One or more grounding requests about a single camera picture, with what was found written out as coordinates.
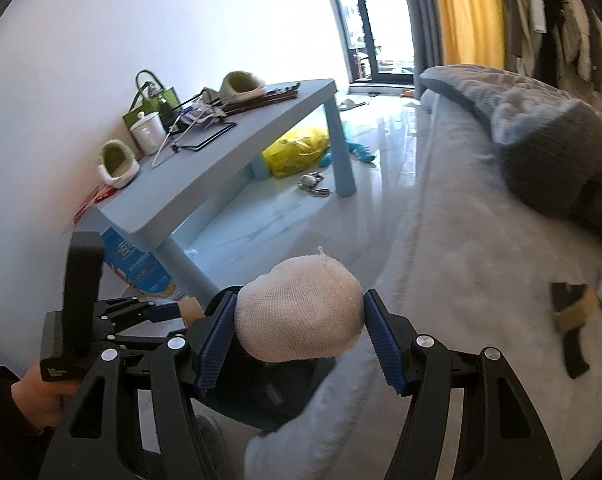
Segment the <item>person's left hand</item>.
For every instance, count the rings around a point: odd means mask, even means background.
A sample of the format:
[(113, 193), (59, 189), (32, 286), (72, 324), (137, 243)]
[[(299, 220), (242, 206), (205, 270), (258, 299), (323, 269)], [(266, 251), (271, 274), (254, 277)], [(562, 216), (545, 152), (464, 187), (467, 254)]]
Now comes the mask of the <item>person's left hand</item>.
[(23, 378), (10, 386), (10, 395), (28, 423), (42, 431), (59, 424), (65, 402), (74, 398), (79, 387), (77, 380), (44, 382), (39, 364), (33, 364)]

